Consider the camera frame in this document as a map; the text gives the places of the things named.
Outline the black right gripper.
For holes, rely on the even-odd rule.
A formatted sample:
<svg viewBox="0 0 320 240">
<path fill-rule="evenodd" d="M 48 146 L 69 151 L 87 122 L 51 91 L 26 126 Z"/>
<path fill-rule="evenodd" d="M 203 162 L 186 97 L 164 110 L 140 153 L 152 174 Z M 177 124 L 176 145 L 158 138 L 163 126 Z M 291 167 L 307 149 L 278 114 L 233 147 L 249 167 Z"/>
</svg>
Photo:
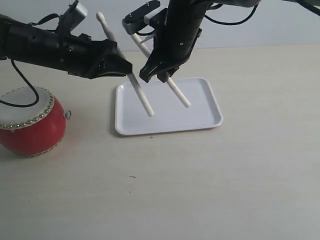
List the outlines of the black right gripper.
<svg viewBox="0 0 320 240">
<path fill-rule="evenodd" d="M 157 76 L 166 83 L 190 55 L 208 7 L 206 0 L 171 0 L 164 26 L 156 31 L 154 49 L 139 77 L 146 83 Z"/>
</svg>

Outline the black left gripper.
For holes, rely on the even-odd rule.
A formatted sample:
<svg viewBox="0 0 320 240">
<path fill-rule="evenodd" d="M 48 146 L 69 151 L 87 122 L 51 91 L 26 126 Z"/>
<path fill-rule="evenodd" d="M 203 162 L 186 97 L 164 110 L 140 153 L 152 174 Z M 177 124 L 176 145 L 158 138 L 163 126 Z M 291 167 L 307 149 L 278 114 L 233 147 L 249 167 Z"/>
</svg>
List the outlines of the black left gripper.
<svg viewBox="0 0 320 240">
<path fill-rule="evenodd" d="M 133 71 L 133 65 L 117 54 L 116 42 L 91 40 L 85 34 L 64 37 L 49 54 L 49 67 L 86 79 L 125 77 Z"/>
</svg>

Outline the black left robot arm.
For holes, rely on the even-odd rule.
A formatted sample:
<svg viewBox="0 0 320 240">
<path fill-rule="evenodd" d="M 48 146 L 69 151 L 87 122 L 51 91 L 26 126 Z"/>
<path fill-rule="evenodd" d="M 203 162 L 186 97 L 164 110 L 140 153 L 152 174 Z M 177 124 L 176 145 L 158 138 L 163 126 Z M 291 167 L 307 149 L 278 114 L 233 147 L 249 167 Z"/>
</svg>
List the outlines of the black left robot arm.
<svg viewBox="0 0 320 240">
<path fill-rule="evenodd" d="M 44 30 L 30 24 L 0 16 L 0 56 L 45 68 L 67 72 L 85 79 L 125 77 L 133 65 L 119 56 L 115 41 L 92 40 L 79 36 Z"/>
</svg>

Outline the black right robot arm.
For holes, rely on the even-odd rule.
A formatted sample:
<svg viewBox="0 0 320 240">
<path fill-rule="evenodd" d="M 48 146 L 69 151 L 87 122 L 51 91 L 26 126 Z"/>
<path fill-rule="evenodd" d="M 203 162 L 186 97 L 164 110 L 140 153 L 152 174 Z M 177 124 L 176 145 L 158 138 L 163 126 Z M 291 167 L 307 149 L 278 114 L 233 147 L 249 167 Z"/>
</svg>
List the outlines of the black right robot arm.
<svg viewBox="0 0 320 240">
<path fill-rule="evenodd" d="M 157 8 L 144 16 L 146 25 L 154 28 L 153 50 L 139 72 L 145 82 L 157 76 L 166 82 L 191 56 L 202 30 L 203 19 L 224 26 L 241 25 L 256 12 L 258 0 L 171 0 L 164 9 Z M 207 15 L 223 6 L 251 8 L 243 20 L 223 22 Z"/>
</svg>

